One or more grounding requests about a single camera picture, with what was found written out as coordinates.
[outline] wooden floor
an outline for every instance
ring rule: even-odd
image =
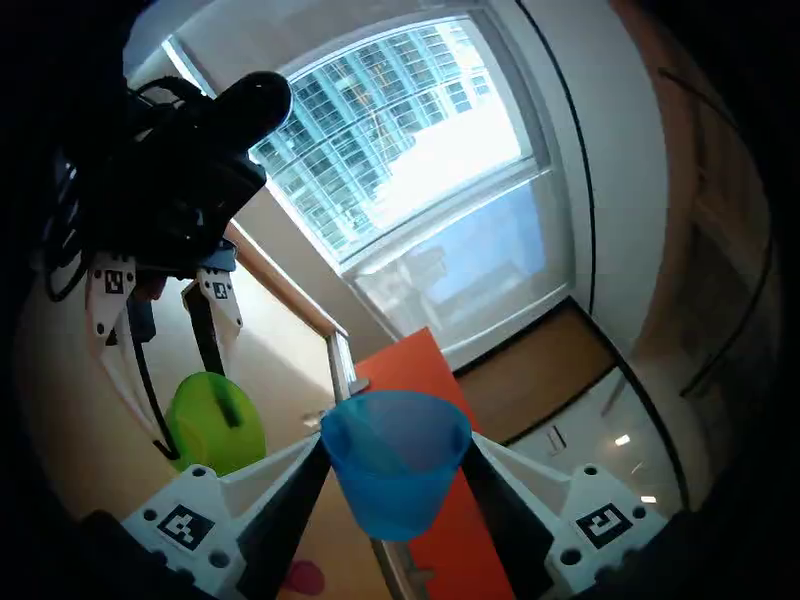
[[[614,366],[578,309],[564,305],[458,375],[483,434],[505,443],[547,419]]]

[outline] green bowl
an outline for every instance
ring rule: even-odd
[[[261,417],[236,384],[216,373],[195,373],[178,386],[167,425],[181,456],[179,471],[201,464],[227,475],[261,460],[267,443]]]

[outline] black cable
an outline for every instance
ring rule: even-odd
[[[728,115],[727,112],[722,110],[719,106],[717,106],[711,98],[709,98],[706,94],[701,92],[700,90],[696,89],[692,84],[688,81],[678,77],[677,75],[671,73],[667,69],[659,68],[658,74],[661,75],[664,79],[668,79],[669,81],[673,82],[675,85],[680,87],[685,92],[693,95],[695,98],[703,102],[708,108],[713,110],[727,125],[730,127],[742,143],[747,146],[747,142],[742,135],[741,130],[736,125],[734,120]],[[769,272],[772,269],[772,252],[773,252],[773,232],[772,232],[772,220],[770,219],[769,222],[769,236],[767,238],[767,246],[764,249],[764,259],[761,266],[761,272],[758,276],[758,281],[756,282],[756,289],[753,291],[753,294],[750,296],[750,300],[747,303],[747,306],[742,313],[739,322],[734,327],[731,334],[725,339],[719,349],[711,355],[711,357],[703,363],[703,366],[694,374],[694,376],[689,380],[683,389],[680,391],[680,396],[685,397],[689,394],[697,385],[705,379],[705,377],[711,372],[711,370],[719,363],[720,360],[725,356],[725,354],[730,350],[733,344],[739,339],[742,333],[747,326],[747,323],[752,318],[753,314],[758,307],[758,302],[761,299],[761,295],[764,293],[764,288],[767,285],[767,278],[769,276]]]
[[[172,432],[170,432],[167,422],[164,420],[164,415],[161,413],[161,407],[158,405],[156,391],[153,389],[153,381],[150,379],[150,371],[147,368],[147,361],[144,357],[144,349],[142,348],[141,342],[135,338],[133,338],[133,353],[136,355],[136,364],[139,366],[139,374],[142,377],[144,391],[147,394],[147,400],[150,403],[150,410],[153,411],[153,415],[156,418],[156,423],[158,423],[158,428],[161,431],[161,435],[164,436],[164,441],[166,442],[165,446],[161,440],[154,440],[153,445],[158,448],[168,460],[177,460],[181,457],[181,453],[178,451],[178,448],[175,445]]]

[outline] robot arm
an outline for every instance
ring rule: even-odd
[[[225,477],[194,465],[123,526],[213,597],[274,597],[329,467],[319,434]],[[596,465],[567,476],[473,434],[462,468],[519,598],[590,588],[666,524]]]

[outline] white wall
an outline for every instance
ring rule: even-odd
[[[558,76],[512,0],[489,0],[534,74],[555,127],[572,205],[576,298],[588,306],[589,199],[578,137]],[[664,133],[645,66],[605,0],[525,0],[563,71],[583,130],[595,198],[594,318],[623,352],[638,338],[661,266],[667,219]]]
[[[322,259],[285,210],[262,188],[236,215],[236,222],[347,330],[350,353],[358,362],[393,343],[353,291]]]
[[[458,2],[458,6],[473,4]],[[257,70],[291,74],[309,53],[321,58],[341,39],[376,23],[453,0],[216,0],[178,30],[212,86]],[[359,41],[358,35],[351,41]],[[331,42],[338,43],[331,47]]]

